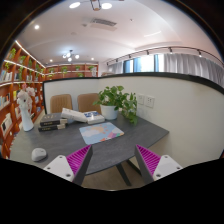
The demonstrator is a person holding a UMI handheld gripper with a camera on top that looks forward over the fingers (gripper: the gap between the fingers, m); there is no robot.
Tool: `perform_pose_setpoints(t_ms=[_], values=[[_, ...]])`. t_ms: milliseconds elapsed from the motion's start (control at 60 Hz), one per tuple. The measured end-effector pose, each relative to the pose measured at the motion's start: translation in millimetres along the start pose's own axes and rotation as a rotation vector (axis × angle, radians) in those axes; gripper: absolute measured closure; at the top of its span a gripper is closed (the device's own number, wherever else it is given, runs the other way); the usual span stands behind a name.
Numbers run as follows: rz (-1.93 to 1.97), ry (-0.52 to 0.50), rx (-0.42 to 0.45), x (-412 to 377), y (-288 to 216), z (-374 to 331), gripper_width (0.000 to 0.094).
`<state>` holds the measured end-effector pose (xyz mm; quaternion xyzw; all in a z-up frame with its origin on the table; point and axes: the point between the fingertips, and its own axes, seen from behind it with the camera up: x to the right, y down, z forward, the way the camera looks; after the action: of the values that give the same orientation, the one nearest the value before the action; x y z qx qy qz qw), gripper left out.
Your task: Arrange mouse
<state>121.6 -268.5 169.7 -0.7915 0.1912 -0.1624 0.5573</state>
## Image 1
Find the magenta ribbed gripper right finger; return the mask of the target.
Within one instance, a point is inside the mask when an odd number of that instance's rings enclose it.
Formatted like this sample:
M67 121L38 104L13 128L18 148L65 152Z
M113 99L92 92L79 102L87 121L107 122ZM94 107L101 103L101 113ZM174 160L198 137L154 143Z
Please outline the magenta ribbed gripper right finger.
M182 166L169 155L159 156L150 149L140 145L135 146L135 157L146 184L152 183L182 169Z

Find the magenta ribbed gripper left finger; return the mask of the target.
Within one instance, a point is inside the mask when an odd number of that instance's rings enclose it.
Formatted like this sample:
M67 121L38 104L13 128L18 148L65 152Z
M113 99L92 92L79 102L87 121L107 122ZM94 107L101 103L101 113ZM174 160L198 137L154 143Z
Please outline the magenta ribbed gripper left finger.
M68 156L57 156L44 170L81 186L92 155L92 146L87 145Z

